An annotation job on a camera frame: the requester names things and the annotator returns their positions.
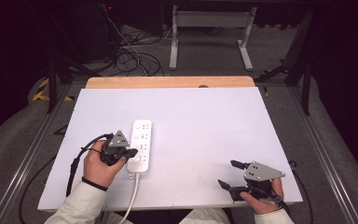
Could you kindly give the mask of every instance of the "hand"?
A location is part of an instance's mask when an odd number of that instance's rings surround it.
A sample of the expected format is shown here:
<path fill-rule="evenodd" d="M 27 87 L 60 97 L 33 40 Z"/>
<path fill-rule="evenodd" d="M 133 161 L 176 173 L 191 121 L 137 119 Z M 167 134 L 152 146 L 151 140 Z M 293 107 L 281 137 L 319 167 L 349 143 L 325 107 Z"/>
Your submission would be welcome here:
<path fill-rule="evenodd" d="M 95 142 L 91 148 L 101 152 L 104 141 Z M 116 174 L 123 168 L 126 158 L 122 157 L 116 164 L 108 166 L 100 159 L 100 153 L 89 150 L 84 159 L 83 176 L 89 181 L 109 188 Z"/>
<path fill-rule="evenodd" d="M 282 181 L 280 178 L 273 179 L 271 181 L 272 185 L 272 195 L 275 195 L 275 193 L 279 196 L 281 196 L 283 200 L 283 188 L 282 188 Z M 254 198 L 250 193 L 247 192 L 241 192 L 240 196 L 249 204 L 251 207 L 255 210 L 255 213 L 258 215 L 264 215 L 267 213 L 278 211 L 280 208 L 279 205 L 275 203 L 263 203 L 258 201 L 256 198 Z"/>

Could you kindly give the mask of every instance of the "sleeve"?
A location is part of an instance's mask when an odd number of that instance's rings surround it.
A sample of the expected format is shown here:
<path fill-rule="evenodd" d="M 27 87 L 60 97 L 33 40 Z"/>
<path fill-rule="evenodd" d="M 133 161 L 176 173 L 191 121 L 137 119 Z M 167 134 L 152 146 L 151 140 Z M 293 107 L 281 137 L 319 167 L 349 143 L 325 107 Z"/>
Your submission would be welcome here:
<path fill-rule="evenodd" d="M 106 202 L 107 193 L 80 182 L 45 224 L 94 223 Z"/>
<path fill-rule="evenodd" d="M 229 224 L 221 208 L 195 208 L 179 224 Z"/>
<path fill-rule="evenodd" d="M 255 214 L 255 224 L 269 223 L 294 224 L 293 220 L 289 217 L 289 215 L 287 215 L 284 209 L 280 209 L 276 212 L 268 213 L 265 215 Z"/>

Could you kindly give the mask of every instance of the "white table surface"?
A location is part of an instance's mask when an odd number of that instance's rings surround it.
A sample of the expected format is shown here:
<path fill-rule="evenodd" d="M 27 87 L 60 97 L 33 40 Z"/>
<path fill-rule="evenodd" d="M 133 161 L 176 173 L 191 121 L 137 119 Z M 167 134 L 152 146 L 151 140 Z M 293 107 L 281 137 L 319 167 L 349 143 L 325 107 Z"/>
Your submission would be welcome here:
<path fill-rule="evenodd" d="M 81 147 L 117 130 L 130 141 L 137 119 L 150 119 L 153 130 L 150 172 L 140 179 L 133 210 L 243 206 L 217 182 L 246 185 L 244 171 L 231 160 L 258 161 L 285 172 L 285 201 L 302 202 L 258 88 L 85 89 L 38 209 L 56 210 L 63 202 L 70 165 Z M 73 187 L 82 172 L 81 161 Z M 128 208 L 135 181 L 127 174 L 124 167 L 116 176 L 103 210 Z"/>

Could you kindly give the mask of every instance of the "white power strip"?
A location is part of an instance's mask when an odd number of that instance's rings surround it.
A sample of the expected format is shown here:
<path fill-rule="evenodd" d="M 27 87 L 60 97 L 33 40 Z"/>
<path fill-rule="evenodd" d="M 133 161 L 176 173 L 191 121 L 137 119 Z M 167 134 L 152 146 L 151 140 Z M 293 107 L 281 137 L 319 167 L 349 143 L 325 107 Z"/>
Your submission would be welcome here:
<path fill-rule="evenodd" d="M 135 175 L 147 175 L 150 161 L 150 145 L 152 140 L 152 121 L 138 119 L 133 122 L 131 148 L 138 149 L 135 157 L 127 162 L 129 178 Z"/>

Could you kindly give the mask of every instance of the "white cable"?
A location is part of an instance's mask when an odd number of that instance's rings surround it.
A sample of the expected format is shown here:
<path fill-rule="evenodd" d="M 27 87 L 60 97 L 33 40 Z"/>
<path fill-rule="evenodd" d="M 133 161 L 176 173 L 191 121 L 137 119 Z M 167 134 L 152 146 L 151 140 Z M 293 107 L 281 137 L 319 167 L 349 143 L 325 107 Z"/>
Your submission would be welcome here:
<path fill-rule="evenodd" d="M 107 11 L 106 11 L 106 7 L 104 6 L 104 4 L 100 4 L 101 8 L 103 9 L 104 13 L 106 14 L 106 18 L 112 23 L 112 25 L 115 27 L 117 33 L 121 36 L 121 38 L 127 43 L 127 45 L 132 48 L 133 51 L 135 51 L 136 55 L 138 56 L 138 59 L 137 59 L 137 64 L 139 65 L 139 53 L 138 51 L 136 51 L 135 48 L 132 47 L 132 45 L 127 41 L 127 39 L 120 33 L 120 31 L 118 30 L 118 28 L 116 27 L 115 23 L 110 20 L 109 18 L 109 15 L 107 14 Z"/>
<path fill-rule="evenodd" d="M 121 219 L 121 221 L 118 224 L 122 224 L 127 219 L 127 216 L 129 215 L 130 210 L 132 209 L 132 205 L 133 205 L 133 202 L 135 201 L 135 197 L 136 197 L 136 192 L 138 191 L 139 177 L 140 177 L 140 175 L 138 175 L 138 174 L 135 176 L 135 188 L 133 190 L 132 199 L 130 202 L 129 209 L 127 209 L 126 215 Z"/>

